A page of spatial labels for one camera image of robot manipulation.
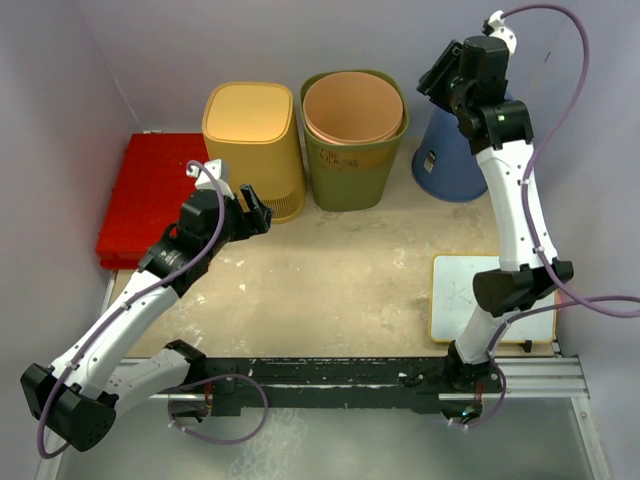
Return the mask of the red plastic tray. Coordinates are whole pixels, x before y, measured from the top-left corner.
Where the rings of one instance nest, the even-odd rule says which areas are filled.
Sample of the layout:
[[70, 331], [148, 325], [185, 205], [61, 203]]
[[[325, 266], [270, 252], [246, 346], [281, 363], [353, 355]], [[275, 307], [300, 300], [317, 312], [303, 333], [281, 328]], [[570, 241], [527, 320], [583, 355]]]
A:
[[200, 133], [135, 133], [125, 150], [96, 254], [107, 270], [133, 269], [195, 190], [190, 160], [208, 160]]

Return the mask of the yellow ribbed waste basket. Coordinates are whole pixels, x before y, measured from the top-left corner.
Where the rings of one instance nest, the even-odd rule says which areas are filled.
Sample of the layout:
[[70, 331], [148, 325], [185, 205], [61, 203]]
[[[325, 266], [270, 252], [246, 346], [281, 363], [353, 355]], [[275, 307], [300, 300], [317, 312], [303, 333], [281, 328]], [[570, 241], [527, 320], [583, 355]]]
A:
[[235, 191], [251, 185], [285, 223], [304, 206], [306, 174], [294, 110], [285, 86], [267, 82], [229, 82], [214, 89], [206, 104], [202, 135], [211, 160], [230, 167]]

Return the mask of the blue plastic bucket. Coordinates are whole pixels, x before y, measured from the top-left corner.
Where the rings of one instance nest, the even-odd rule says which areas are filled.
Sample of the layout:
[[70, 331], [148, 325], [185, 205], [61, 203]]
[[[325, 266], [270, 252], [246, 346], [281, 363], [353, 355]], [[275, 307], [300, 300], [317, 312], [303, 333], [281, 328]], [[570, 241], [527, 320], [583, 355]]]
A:
[[488, 191], [469, 143], [459, 132], [457, 118], [440, 108], [433, 112], [413, 155], [411, 171], [425, 192], [443, 201], [471, 202]]

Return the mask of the pink bin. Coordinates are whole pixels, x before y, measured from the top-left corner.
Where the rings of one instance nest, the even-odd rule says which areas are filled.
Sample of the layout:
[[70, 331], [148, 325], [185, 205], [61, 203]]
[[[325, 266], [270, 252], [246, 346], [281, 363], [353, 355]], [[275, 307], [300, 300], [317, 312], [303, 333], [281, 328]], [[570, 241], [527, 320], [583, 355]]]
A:
[[387, 140], [404, 116], [400, 93], [387, 80], [345, 71], [314, 81], [302, 101], [307, 128], [330, 143], [356, 145]]

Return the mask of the olive green ribbed bin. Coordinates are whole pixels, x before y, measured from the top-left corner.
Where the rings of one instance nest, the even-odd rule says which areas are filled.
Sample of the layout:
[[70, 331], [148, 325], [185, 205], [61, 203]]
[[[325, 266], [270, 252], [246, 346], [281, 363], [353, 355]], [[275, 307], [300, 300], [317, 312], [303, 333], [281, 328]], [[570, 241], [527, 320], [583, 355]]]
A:
[[[318, 138], [306, 126], [302, 101], [311, 84], [332, 73], [356, 71], [370, 73], [389, 81], [400, 93], [404, 116], [398, 131], [387, 140], [341, 145]], [[316, 204], [329, 212], [346, 212], [371, 208], [379, 203], [387, 184], [400, 142], [409, 124], [404, 97], [395, 80], [376, 70], [343, 70], [309, 78], [301, 87], [301, 113], [313, 197]]]

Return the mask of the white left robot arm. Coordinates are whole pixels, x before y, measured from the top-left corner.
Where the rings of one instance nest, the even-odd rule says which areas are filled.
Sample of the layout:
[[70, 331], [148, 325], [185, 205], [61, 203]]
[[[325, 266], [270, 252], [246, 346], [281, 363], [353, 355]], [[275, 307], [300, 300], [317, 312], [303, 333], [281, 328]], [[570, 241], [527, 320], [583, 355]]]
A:
[[206, 356], [175, 340], [125, 374], [116, 372], [141, 335], [209, 269], [228, 243], [264, 234], [272, 212], [249, 185], [238, 194], [222, 181], [197, 188], [138, 264], [125, 289], [95, 324], [50, 365], [30, 365], [20, 384], [38, 421], [36, 448], [53, 459], [68, 447], [96, 446], [116, 419], [167, 389], [194, 392], [229, 379], [253, 384], [237, 372], [207, 376]]

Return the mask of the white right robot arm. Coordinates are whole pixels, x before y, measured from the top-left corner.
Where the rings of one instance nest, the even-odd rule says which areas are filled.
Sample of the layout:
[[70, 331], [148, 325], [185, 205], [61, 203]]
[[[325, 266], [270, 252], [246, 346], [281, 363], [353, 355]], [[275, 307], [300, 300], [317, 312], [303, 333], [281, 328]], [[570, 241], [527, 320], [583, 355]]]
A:
[[456, 391], [469, 390], [490, 373], [509, 320], [574, 275], [572, 263], [558, 257], [535, 177], [526, 169], [534, 135], [526, 105], [506, 96], [511, 53], [495, 36], [451, 41], [417, 87], [456, 117], [488, 186], [500, 239], [499, 266], [474, 276], [477, 306], [443, 361], [440, 376]]

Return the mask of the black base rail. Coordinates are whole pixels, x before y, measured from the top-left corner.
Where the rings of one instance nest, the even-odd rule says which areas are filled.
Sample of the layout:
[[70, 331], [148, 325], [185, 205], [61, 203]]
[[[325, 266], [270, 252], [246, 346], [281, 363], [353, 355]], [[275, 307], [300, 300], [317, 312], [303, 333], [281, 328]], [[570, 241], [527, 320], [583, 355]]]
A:
[[213, 416], [244, 408], [400, 409], [438, 414], [450, 394], [471, 400], [502, 387], [492, 365], [456, 371], [445, 357], [200, 358], [179, 386], [212, 385]]

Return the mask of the small whiteboard with orange frame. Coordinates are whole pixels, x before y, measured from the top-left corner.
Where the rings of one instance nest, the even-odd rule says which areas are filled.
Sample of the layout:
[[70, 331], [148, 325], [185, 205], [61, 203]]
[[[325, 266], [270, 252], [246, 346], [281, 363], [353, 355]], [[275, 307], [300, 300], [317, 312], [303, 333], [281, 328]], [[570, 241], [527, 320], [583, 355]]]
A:
[[[437, 255], [433, 261], [429, 335], [434, 342], [455, 340], [464, 330], [477, 306], [472, 281], [476, 273], [499, 267], [494, 255]], [[515, 322], [500, 345], [548, 344], [556, 333], [554, 310]]]

